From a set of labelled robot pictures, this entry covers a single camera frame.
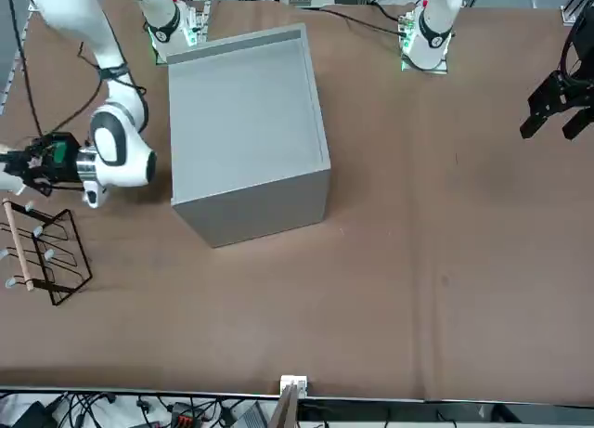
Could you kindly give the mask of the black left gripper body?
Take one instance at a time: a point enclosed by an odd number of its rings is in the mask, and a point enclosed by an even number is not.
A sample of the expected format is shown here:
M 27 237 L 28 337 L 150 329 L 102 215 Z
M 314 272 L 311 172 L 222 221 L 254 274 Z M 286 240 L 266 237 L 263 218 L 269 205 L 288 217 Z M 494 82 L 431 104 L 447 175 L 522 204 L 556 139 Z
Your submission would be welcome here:
M 570 50 L 576 55 L 579 68 L 567 68 Z M 593 15 L 580 14 L 562 46 L 558 71 L 562 73 L 564 89 L 574 97 L 587 97 L 593 90 Z

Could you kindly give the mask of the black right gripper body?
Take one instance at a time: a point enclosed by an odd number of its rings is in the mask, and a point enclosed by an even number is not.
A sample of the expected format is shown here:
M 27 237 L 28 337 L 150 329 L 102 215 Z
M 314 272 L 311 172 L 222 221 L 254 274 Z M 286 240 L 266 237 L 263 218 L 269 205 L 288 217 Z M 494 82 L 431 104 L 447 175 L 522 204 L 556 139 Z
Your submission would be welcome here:
M 35 185 L 79 183 L 76 161 L 81 145 L 69 132 L 51 132 L 26 148 L 28 178 Z

